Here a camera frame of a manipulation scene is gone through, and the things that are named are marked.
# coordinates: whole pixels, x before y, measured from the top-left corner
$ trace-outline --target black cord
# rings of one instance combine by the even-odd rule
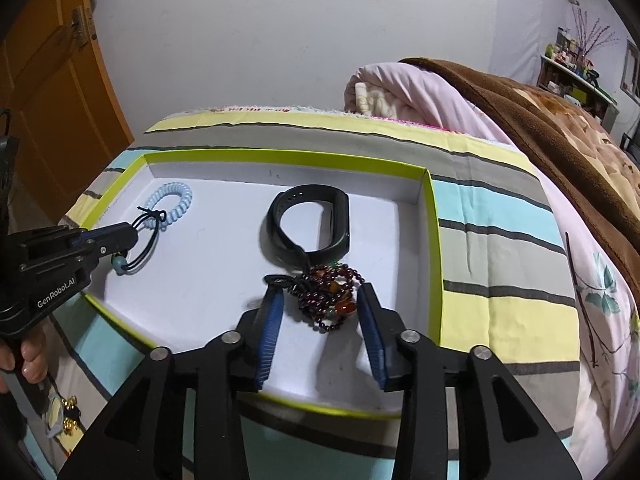
[[[133,221],[133,223],[131,224],[133,228],[139,228],[149,218],[153,218],[156,221],[156,225],[154,226],[154,232],[151,235],[151,238],[149,238],[149,241],[146,243],[145,248],[142,249],[142,252],[138,256],[136,256],[132,262],[129,262],[128,264],[122,266],[122,270],[125,271],[135,269],[145,260],[145,258],[151,252],[151,249],[156,242],[156,238],[158,238],[158,233],[160,232],[160,224],[166,220],[166,211],[152,211],[151,209],[145,209],[144,207],[139,207],[138,209],[140,209],[140,211],[143,211],[143,213]]]
[[[9,135],[9,126],[11,125],[11,110],[9,108],[0,109],[0,117],[2,116],[6,116],[4,122],[4,136],[6,137]]]

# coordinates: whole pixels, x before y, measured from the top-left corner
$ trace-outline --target wooden door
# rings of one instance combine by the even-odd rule
[[[16,171],[57,222],[132,142],[106,73],[90,0],[30,0],[0,50],[0,108]]]

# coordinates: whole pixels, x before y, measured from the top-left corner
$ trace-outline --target screw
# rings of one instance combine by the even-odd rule
[[[486,346],[478,345],[474,348],[474,355],[478,359],[482,359],[482,361],[486,361],[489,357],[493,355],[493,353]]]
[[[222,335],[222,342],[227,343],[229,345],[233,345],[238,341],[240,341],[241,339],[242,339],[242,336],[240,335],[239,332],[236,332],[235,330],[230,330],[229,332],[225,332]]]
[[[154,360],[154,361],[163,361],[165,360],[167,357],[169,356],[169,349],[165,348],[164,346],[159,346],[154,348],[151,351],[150,357]]]
[[[407,343],[417,343],[420,341],[420,334],[418,334],[415,330],[405,330],[400,334],[402,341],[406,341]]]

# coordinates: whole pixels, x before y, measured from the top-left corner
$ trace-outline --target brown blanket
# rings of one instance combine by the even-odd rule
[[[479,107],[562,190],[640,304],[640,221],[560,126],[514,88],[518,83],[449,61],[401,62],[435,72]]]

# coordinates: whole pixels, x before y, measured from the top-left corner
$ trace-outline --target turquoise bead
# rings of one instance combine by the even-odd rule
[[[122,267],[127,265],[127,259],[124,256],[114,256],[111,259],[111,267],[116,271],[118,276],[122,276],[127,271],[123,270]]]

